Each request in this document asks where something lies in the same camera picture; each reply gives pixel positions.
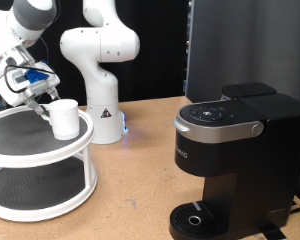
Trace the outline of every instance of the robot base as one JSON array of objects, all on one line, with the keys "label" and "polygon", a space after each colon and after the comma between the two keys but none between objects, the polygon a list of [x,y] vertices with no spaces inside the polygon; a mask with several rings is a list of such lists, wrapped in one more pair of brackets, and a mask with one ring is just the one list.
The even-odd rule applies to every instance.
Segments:
[{"label": "robot base", "polygon": [[94,125],[94,138],[91,143],[115,143],[127,133],[123,113],[117,103],[101,106],[88,103],[86,113],[92,118]]}]

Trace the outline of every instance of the coffee machine lid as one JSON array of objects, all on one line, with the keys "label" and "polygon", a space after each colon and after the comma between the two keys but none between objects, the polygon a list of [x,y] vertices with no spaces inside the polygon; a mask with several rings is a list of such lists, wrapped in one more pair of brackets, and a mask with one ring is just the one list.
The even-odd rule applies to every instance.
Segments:
[{"label": "coffee machine lid", "polygon": [[262,134],[267,118],[238,101],[189,104],[173,120],[184,137],[202,143],[221,143]]}]

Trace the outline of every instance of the circular tray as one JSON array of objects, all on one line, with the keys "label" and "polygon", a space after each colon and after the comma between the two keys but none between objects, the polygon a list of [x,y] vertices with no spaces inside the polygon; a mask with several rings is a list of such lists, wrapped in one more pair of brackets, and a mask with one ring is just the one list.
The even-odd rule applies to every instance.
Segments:
[{"label": "circular tray", "polygon": [[86,147],[93,138],[91,118],[79,110],[80,134],[61,141],[49,123],[26,106],[0,112],[0,167],[26,168],[51,164]]}]

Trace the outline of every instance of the coffee machine control panel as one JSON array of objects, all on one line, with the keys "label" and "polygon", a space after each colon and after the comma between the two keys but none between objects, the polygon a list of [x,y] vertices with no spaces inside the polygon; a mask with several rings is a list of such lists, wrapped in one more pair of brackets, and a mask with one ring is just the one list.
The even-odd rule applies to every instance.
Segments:
[{"label": "coffee machine control panel", "polygon": [[221,110],[209,107],[194,108],[190,111],[190,115],[197,120],[202,121],[218,121],[224,117],[224,113]]},{"label": "coffee machine control panel", "polygon": [[211,127],[267,120],[240,100],[193,103],[183,107],[180,116],[189,123]]}]

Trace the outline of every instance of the black background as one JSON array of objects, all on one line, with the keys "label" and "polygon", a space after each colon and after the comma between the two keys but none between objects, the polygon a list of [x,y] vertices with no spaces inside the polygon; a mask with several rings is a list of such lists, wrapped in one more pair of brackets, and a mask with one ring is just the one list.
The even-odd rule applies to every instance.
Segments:
[{"label": "black background", "polygon": [[[85,85],[81,73],[61,54],[59,42],[65,30],[91,27],[82,14],[82,0],[61,0],[61,15],[42,34],[49,47],[49,62],[61,83],[61,98],[72,98],[86,104]],[[0,9],[9,9],[13,1],[0,0]],[[119,81],[119,101],[180,96],[183,92],[188,0],[117,0],[121,21],[134,30],[141,43],[135,60],[103,63]],[[36,60],[46,59],[41,40],[28,49]],[[42,102],[50,100],[48,95]]]}]

